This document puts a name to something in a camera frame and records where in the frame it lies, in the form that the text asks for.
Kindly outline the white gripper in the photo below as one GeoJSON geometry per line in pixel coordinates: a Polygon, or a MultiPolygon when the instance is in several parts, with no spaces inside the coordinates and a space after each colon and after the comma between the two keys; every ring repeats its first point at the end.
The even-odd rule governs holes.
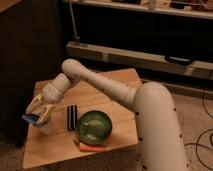
{"type": "Polygon", "coordinates": [[[56,76],[55,79],[50,81],[41,91],[41,94],[36,95],[26,109],[27,114],[32,114],[42,105],[42,98],[51,104],[45,104],[41,114],[36,121],[37,124],[42,124],[46,122],[50,116],[52,111],[54,110],[55,103],[59,103],[64,94],[71,88],[71,82],[68,77],[60,73],[56,76]]]}

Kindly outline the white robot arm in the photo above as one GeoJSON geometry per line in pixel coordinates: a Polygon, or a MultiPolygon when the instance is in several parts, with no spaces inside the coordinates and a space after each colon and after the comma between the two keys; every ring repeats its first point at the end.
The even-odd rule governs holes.
{"type": "Polygon", "coordinates": [[[26,112],[31,114],[44,105],[46,109],[39,115],[38,122],[45,123],[50,118],[53,106],[81,80],[135,113],[143,169],[190,171],[172,95],[158,82],[147,82],[134,88],[95,73],[74,59],[68,59],[62,64],[62,72],[33,98],[26,112]]]}

